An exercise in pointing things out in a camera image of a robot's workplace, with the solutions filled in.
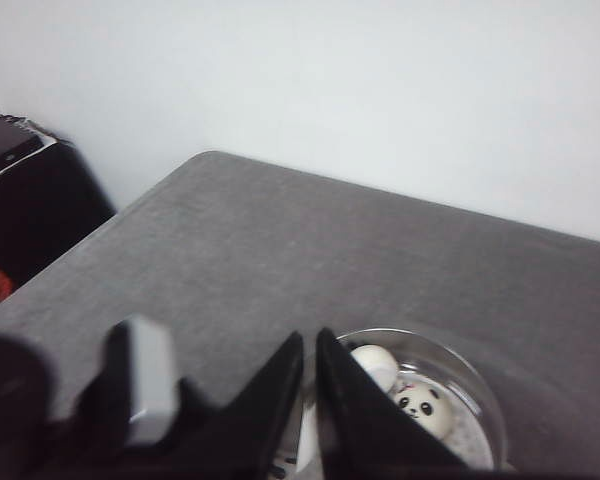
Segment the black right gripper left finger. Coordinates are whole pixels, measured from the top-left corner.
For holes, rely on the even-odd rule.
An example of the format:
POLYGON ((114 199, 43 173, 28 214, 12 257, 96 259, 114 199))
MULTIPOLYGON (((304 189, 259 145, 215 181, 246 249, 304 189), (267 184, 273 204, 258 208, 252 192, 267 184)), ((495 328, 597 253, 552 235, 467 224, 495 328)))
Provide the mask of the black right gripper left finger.
POLYGON ((266 478, 300 389, 303 357, 302 337, 293 332, 220 410, 178 379, 175 422, 157 444, 131 447, 130 478, 266 478))

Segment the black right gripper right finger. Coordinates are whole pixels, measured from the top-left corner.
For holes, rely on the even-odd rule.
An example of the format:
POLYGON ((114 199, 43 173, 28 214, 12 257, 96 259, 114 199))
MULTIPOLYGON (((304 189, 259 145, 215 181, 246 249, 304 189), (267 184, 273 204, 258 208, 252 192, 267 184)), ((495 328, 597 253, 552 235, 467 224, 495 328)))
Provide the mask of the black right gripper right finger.
POLYGON ((456 455, 407 417, 329 328, 316 338, 319 444, 326 479, 473 479, 456 455))

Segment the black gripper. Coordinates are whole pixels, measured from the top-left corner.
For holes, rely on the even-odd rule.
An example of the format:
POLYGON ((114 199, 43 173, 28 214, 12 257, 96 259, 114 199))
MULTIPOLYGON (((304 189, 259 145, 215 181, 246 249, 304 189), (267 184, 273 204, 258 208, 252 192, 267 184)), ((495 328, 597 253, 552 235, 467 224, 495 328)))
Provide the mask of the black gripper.
POLYGON ((167 460, 185 434, 214 408, 185 379, 176 383, 176 416, 165 439, 128 447, 131 355, 108 340, 102 370, 79 396, 72 416, 53 421, 54 378, 32 346, 0 336, 0 479, 182 479, 167 460))

